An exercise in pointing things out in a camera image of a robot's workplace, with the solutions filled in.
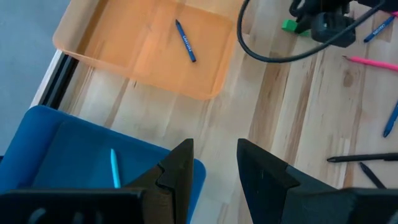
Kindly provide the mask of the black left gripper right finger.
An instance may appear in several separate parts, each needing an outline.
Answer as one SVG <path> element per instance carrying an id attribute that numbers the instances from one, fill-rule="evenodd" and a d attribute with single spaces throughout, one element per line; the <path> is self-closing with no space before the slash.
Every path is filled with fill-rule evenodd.
<path id="1" fill-rule="evenodd" d="M 335 190 L 247 139 L 238 140 L 236 157 L 253 224 L 283 224 L 290 191 L 307 194 Z"/>

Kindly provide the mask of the green eraser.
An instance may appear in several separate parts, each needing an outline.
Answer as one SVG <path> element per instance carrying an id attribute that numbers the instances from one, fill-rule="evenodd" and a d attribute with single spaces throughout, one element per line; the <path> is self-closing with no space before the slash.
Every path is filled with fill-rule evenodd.
<path id="1" fill-rule="evenodd" d="M 282 23 L 282 27 L 281 27 L 282 30 L 284 30 L 286 32 L 293 33 L 293 34 L 295 34 L 296 28 L 297 28 L 297 23 L 290 19 L 286 19 Z M 299 35 L 304 36 L 304 37 L 309 37 L 309 36 L 311 36 L 311 33 L 310 33 L 310 30 L 306 30 L 305 32 L 300 33 Z"/>

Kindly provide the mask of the light blue pen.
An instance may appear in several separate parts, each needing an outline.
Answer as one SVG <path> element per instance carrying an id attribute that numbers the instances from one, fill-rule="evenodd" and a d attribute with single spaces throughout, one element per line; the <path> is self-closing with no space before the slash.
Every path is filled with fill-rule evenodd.
<path id="1" fill-rule="evenodd" d="M 110 161 L 111 161 L 111 171 L 113 175 L 113 184 L 114 187 L 118 189 L 121 187 L 121 181 L 119 176 L 118 158 L 116 155 L 116 151 L 114 149 L 111 149 Z"/>

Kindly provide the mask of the blue plastic bin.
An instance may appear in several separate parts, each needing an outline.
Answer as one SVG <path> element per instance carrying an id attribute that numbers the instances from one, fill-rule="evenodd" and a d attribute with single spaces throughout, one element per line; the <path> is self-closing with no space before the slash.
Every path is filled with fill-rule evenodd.
<path id="1" fill-rule="evenodd" d="M 118 189 L 111 149 L 118 158 Z M 139 207 L 139 195 L 124 186 L 171 150 L 35 106 L 24 115 L 0 161 L 0 224 L 129 224 L 134 217 L 129 209 Z M 186 224 L 205 176 L 204 165 L 194 158 Z"/>

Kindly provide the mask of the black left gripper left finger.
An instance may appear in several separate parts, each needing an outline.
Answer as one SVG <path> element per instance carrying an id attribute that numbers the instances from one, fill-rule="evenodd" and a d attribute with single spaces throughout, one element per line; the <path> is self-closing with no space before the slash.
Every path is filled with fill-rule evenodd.
<path id="1" fill-rule="evenodd" d="M 186 224 L 193 184 L 193 139 L 185 139 L 124 187 L 138 193 L 129 224 Z"/>

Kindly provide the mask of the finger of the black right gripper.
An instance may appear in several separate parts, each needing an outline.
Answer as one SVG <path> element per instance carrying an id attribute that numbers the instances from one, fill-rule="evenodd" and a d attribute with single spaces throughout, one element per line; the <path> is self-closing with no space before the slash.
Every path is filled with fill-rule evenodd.
<path id="1" fill-rule="evenodd" d="M 296 28 L 294 29 L 294 32 L 296 34 L 301 34 L 309 29 L 311 29 L 311 24 L 314 19 L 314 16 L 309 15 L 309 14 L 303 14 L 301 16 L 298 16 L 296 19 Z"/>

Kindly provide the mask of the dark blue crayon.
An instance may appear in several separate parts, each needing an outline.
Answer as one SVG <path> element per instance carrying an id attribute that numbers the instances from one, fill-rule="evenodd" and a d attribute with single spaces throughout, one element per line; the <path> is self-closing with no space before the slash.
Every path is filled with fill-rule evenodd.
<path id="1" fill-rule="evenodd" d="M 398 101 L 397 101 L 394 109 L 392 110 L 392 113 L 391 113 L 391 115 L 386 123 L 386 126 L 384 128 L 384 132 L 383 132 L 384 138 L 388 137 L 388 135 L 391 133 L 391 131 L 394 127 L 394 123 L 397 118 L 398 118 Z"/>
<path id="2" fill-rule="evenodd" d="M 392 21 L 395 19 L 395 15 L 390 16 L 386 19 L 381 25 L 379 25 L 374 31 L 372 31 L 364 40 L 364 43 L 370 42 L 375 36 L 377 36 L 380 32 L 382 32 Z"/>
<path id="3" fill-rule="evenodd" d="M 192 46 L 190 45 L 190 42 L 189 42 L 188 39 L 187 39 L 187 36 L 186 36 L 186 34 L 185 34 L 184 30 L 183 30 L 183 27 L 182 27 L 181 23 L 180 23 L 177 19 L 175 20 L 175 25 L 176 25 L 177 30 L 178 30 L 178 32 L 179 32 L 181 38 L 182 38 L 182 41 L 183 41 L 184 46 L 185 46 L 185 48 L 186 48 L 186 50 L 187 50 L 187 52 L 188 52 L 188 55 L 189 55 L 189 57 L 190 57 L 190 60 L 191 60 L 192 62 L 196 62 L 197 59 L 196 59 L 195 54 L 193 53 Z"/>

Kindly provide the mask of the black pen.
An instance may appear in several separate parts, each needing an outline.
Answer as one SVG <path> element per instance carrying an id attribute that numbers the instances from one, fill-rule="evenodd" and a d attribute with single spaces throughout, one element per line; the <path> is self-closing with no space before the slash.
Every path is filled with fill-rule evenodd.
<path id="1" fill-rule="evenodd" d="M 384 153 L 384 154 L 361 154 L 348 156 L 335 156 L 327 159 L 328 162 L 356 162 L 356 161 L 398 161 L 398 152 Z"/>
<path id="2" fill-rule="evenodd" d="M 374 174 L 374 172 L 363 162 L 359 163 L 361 170 L 364 174 L 370 179 L 370 181 L 378 188 L 378 189 L 385 189 L 386 186 L 379 180 L 378 177 Z"/>

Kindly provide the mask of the orange translucent plastic bin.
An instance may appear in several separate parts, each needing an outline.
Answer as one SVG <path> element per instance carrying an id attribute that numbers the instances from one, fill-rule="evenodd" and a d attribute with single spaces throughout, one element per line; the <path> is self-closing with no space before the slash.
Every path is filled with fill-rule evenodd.
<path id="1" fill-rule="evenodd" d="M 242 0 L 71 0 L 54 46 L 98 69 L 207 100 L 222 89 Z M 178 20 L 197 61 L 192 62 Z"/>

